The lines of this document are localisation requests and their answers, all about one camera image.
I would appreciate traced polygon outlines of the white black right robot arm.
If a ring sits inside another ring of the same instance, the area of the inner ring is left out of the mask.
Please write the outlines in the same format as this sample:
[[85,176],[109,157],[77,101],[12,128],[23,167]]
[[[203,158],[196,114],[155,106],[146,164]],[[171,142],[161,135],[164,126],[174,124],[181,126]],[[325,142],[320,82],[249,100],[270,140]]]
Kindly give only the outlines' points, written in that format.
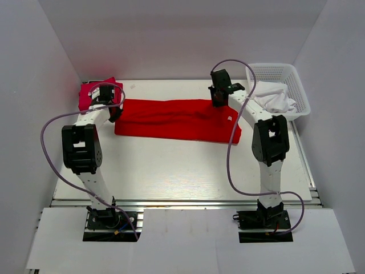
[[289,151],[287,120],[274,116],[248,97],[245,88],[233,84],[225,69],[210,73],[209,87],[213,106],[228,106],[238,112],[253,129],[252,153],[259,163],[260,192],[257,200],[257,219],[269,228],[283,212],[281,195],[281,168]]

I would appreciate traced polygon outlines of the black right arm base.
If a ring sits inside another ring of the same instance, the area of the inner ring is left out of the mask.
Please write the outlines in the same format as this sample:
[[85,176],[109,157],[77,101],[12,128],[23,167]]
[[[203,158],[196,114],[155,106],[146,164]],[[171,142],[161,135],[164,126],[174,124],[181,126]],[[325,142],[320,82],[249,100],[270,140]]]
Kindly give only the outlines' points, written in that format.
[[292,232],[281,235],[291,228],[289,214],[286,210],[264,223],[257,211],[237,211],[233,220],[238,223],[240,243],[289,243],[293,242]]

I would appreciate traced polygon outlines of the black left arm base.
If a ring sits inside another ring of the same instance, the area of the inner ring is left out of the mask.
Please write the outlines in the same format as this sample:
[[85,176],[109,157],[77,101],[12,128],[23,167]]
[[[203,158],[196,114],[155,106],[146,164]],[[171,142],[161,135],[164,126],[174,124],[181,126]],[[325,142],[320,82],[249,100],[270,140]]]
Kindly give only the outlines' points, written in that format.
[[135,243],[137,238],[131,227],[133,224],[138,237],[141,235],[139,213],[127,211],[126,216],[117,211],[114,216],[98,216],[96,211],[88,212],[83,232],[84,242]]

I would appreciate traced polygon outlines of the red t-shirt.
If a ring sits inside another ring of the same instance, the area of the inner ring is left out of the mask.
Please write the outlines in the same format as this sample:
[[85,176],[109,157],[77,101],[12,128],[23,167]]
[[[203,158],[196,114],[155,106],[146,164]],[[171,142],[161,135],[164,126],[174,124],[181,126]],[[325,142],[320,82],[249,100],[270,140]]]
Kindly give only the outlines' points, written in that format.
[[126,99],[115,122],[120,136],[228,143],[238,112],[207,99]]

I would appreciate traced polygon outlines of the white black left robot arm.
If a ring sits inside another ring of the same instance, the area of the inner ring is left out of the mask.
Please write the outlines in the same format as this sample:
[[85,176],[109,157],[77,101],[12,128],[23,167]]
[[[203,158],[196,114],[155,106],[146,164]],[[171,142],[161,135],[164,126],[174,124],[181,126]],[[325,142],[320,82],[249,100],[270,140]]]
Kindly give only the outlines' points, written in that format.
[[101,82],[87,92],[91,103],[78,113],[76,122],[62,128],[63,161],[83,183],[91,199],[88,207],[92,221],[108,228],[120,223],[115,198],[109,192],[101,172],[103,153],[98,129],[107,121],[114,123],[123,112],[125,93],[118,83]]

